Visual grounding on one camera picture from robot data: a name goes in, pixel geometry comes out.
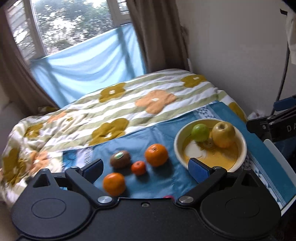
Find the floral blanket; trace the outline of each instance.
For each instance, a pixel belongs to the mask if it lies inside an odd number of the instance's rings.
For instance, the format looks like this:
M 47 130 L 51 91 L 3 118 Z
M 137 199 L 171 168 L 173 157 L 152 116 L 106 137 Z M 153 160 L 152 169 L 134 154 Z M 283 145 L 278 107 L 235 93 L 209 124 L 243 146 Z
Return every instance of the floral blanket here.
M 26 179 L 41 168 L 63 169 L 62 150 L 96 145 L 170 120 L 219 100 L 246 116 L 224 91 L 202 75 L 167 69 L 87 94 L 44 116 L 21 120 L 2 154 L 1 194 L 12 205 Z

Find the orange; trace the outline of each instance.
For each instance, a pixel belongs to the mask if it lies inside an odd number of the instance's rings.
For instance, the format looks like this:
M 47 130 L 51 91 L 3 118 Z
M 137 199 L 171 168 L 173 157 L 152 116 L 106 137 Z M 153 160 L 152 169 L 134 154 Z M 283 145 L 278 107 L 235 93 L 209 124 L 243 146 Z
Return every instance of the orange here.
M 166 163 L 168 151 L 161 144 L 153 144 L 145 151 L 145 158 L 151 166 L 158 167 Z
M 124 176 L 120 173 L 110 173 L 103 179 L 103 188 L 111 196 L 119 196 L 126 189 Z
M 137 176 L 141 176 L 146 173 L 146 165 L 143 161 L 136 161 L 131 166 L 131 171 Z

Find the window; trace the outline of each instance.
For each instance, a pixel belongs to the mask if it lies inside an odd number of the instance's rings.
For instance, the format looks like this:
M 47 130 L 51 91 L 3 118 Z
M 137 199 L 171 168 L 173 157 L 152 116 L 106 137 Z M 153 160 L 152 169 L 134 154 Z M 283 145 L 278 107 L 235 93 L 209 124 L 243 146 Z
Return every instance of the window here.
M 11 0 L 7 17 L 27 61 L 130 22 L 123 0 Z

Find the bowl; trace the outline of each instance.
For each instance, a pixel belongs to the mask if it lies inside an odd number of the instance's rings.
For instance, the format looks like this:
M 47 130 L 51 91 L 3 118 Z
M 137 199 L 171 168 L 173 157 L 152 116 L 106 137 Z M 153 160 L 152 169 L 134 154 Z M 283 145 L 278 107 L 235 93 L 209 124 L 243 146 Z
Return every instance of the bowl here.
M 201 123 L 205 124 L 211 131 L 214 125 L 220 121 L 221 120 L 218 119 L 195 120 L 185 125 L 177 133 L 174 140 L 174 151 L 177 159 L 186 169 L 188 169 L 188 161 L 191 157 L 197 158 L 209 167 L 221 166 L 228 172 L 234 172 L 242 165 L 247 155 L 247 144 L 244 136 L 235 126 L 235 145 L 232 145 L 230 148 L 224 149 L 216 147 L 211 138 L 209 138 L 207 142 L 202 143 L 204 146 L 201 146 L 200 144 L 197 145 L 196 142 L 190 138 L 191 130 L 195 125 Z

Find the yellow apple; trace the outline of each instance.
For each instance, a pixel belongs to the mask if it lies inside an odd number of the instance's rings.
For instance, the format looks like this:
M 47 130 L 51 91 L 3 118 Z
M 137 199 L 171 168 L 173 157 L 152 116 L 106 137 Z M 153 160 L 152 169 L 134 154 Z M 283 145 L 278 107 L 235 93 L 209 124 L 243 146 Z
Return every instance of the yellow apple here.
M 212 130 L 212 139 L 216 146 L 227 148 L 232 145 L 235 137 L 235 129 L 226 121 L 218 122 Z

